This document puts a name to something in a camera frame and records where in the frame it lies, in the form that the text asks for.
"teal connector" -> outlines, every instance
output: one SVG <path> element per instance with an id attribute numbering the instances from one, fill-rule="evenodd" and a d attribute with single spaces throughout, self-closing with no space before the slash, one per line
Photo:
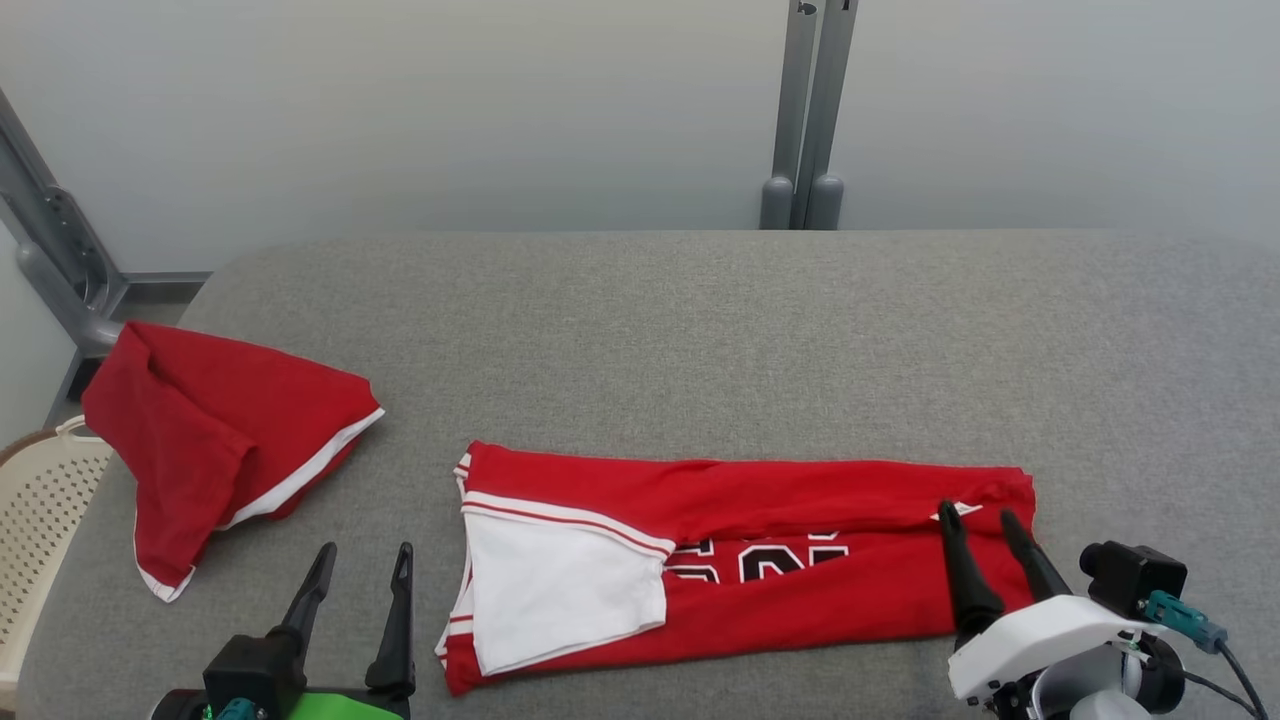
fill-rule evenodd
<path id="1" fill-rule="evenodd" d="M 1226 628 L 1210 623 L 1207 615 L 1165 591 L 1152 592 L 1139 607 L 1152 623 L 1178 630 L 1210 655 L 1219 653 L 1219 641 L 1226 642 Z"/>
<path id="2" fill-rule="evenodd" d="M 227 707 L 218 714 L 218 720 L 255 720 L 253 703 L 238 697 L 227 703 Z"/>

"white wall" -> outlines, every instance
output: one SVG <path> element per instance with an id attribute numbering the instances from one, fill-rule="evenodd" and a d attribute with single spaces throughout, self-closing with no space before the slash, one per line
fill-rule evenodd
<path id="1" fill-rule="evenodd" d="M 864 0 L 842 228 L 1142 227 L 1280 246 L 1274 0 Z"/>
<path id="2" fill-rule="evenodd" d="M 0 450 L 44 425 L 76 355 L 70 337 L 18 269 L 17 250 L 0 223 Z"/>
<path id="3" fill-rule="evenodd" d="M 5 0 L 0 87 L 125 272 L 415 228 L 749 228 L 788 9 Z"/>

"gray table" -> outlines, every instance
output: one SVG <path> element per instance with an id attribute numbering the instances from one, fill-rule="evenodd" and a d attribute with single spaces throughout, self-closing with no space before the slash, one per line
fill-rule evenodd
<path id="1" fill-rule="evenodd" d="M 451 700 L 431 656 L 463 537 L 466 443 L 635 457 L 1012 464 L 1078 591 L 1089 542 L 1190 565 L 1280 711 L 1280 255 L 1087 231 L 422 234 L 270 250 L 187 328 L 366 375 L 387 418 L 283 523 L 219 537 L 172 606 L 104 478 L 23 670 L 20 717 L 142 717 L 233 633 L 278 621 L 339 544 L 307 662 L 358 683 L 397 543 L 417 550 L 420 717 L 977 717 L 948 641 L 524 679 Z M 1176 643 L 1236 688 L 1225 664 Z M 1244 715 L 1192 688 L 1183 717 Z"/>

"white trim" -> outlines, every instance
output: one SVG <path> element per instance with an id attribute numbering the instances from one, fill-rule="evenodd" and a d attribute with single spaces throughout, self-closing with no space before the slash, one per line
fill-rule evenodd
<path id="1" fill-rule="evenodd" d="M 475 502 L 484 503 L 490 507 L 468 505 Z M 676 550 L 675 541 L 655 538 L 632 528 L 631 525 L 627 525 L 626 523 L 620 523 L 608 515 L 600 515 L 599 512 L 591 512 L 590 510 L 581 510 L 577 507 L 566 507 L 563 505 L 550 505 L 530 500 L 515 500 L 511 497 L 489 495 L 486 492 L 467 491 L 462 496 L 462 512 L 488 515 L 490 518 L 517 520 L 531 524 L 571 524 L 584 530 L 598 533 L 616 541 L 622 541 L 632 550 L 658 557 L 659 560 L 666 560 Z M 530 515 L 538 515 L 538 518 L 531 518 Z"/>
<path id="2" fill-rule="evenodd" d="M 275 487 L 264 492 L 257 497 L 257 500 L 250 502 L 244 507 L 236 511 L 232 519 L 225 525 L 214 528 L 215 530 L 225 530 L 227 528 L 238 525 L 250 518 L 256 518 L 257 515 L 266 515 L 268 512 L 275 512 L 282 505 L 288 502 L 291 497 L 297 495 L 297 492 L 307 486 L 316 475 L 320 474 L 329 462 L 342 451 L 343 447 L 356 439 L 356 436 L 365 432 L 365 428 L 372 425 L 379 418 L 385 415 L 387 411 L 379 407 L 374 410 L 367 418 L 358 420 L 346 428 L 338 430 L 338 434 L 329 438 L 329 442 L 316 451 L 310 460 L 302 464 L 301 468 L 289 473 L 289 477 L 280 480 Z"/>
<path id="3" fill-rule="evenodd" d="M 183 578 L 182 582 L 178 583 L 178 587 L 175 587 L 175 588 L 174 587 L 169 587 L 169 585 L 161 583 L 160 580 L 155 579 L 155 577 L 151 575 L 151 573 L 147 573 L 146 570 L 143 570 L 142 565 L 138 564 L 138 511 L 137 510 L 133 511 L 133 533 L 129 536 L 129 542 L 133 543 L 133 566 L 137 568 L 138 573 L 142 574 L 142 582 L 146 583 L 146 585 L 151 591 L 151 593 L 155 594 L 156 597 L 159 597 L 160 600 L 165 601 L 165 602 L 173 602 L 173 601 L 178 600 L 178 596 L 182 594 L 182 591 L 187 589 L 187 583 L 191 582 L 191 577 L 196 574 L 196 566 L 195 565 L 191 566 L 191 571 L 187 573 L 187 577 Z"/>
<path id="4" fill-rule="evenodd" d="M 462 460 L 458 460 L 458 464 L 453 466 L 453 474 L 457 475 L 457 478 L 458 478 L 460 482 L 467 479 L 467 475 L 471 474 L 471 454 L 470 452 L 463 454 L 462 455 Z"/>
<path id="5" fill-rule="evenodd" d="M 968 515 L 970 512 L 977 512 L 978 510 L 982 510 L 980 505 L 965 505 L 964 502 L 957 502 L 956 503 L 956 515 L 957 516 L 959 515 Z M 938 514 L 937 512 L 934 512 L 933 515 L 929 515 L 929 520 L 937 520 L 937 519 L 938 519 Z"/>
<path id="6" fill-rule="evenodd" d="M 463 465 L 471 464 L 471 454 L 467 452 L 458 460 L 458 464 L 453 466 L 453 475 L 458 483 L 458 497 L 463 497 L 467 493 L 465 482 L 467 478 L 467 471 L 462 469 Z M 458 597 L 453 601 L 453 610 L 449 611 L 449 616 L 453 615 L 471 615 L 475 609 L 475 603 L 471 600 L 471 546 L 467 544 L 466 555 L 462 561 L 462 584 L 458 587 Z M 435 643 L 435 655 L 443 659 L 447 655 L 444 650 L 444 642 L 449 639 L 449 635 L 461 634 L 462 630 L 454 629 L 454 620 L 449 620 L 444 625 L 444 632 L 440 633 L 440 642 Z M 471 624 L 467 623 L 466 633 L 471 632 Z"/>

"gray metal stand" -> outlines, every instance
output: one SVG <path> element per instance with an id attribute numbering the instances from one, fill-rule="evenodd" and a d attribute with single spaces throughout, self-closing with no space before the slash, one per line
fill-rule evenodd
<path id="1" fill-rule="evenodd" d="M 760 229 L 833 231 L 840 223 L 845 182 L 827 170 L 858 1 L 827 0 L 817 58 L 815 10 L 801 1 L 787 19 L 773 174 L 760 195 Z"/>
<path id="2" fill-rule="evenodd" d="M 18 266 L 81 354 L 106 355 L 120 334 L 109 318 L 124 297 L 124 278 L 3 94 L 0 197 L 14 220 L 6 224 L 18 240 Z"/>

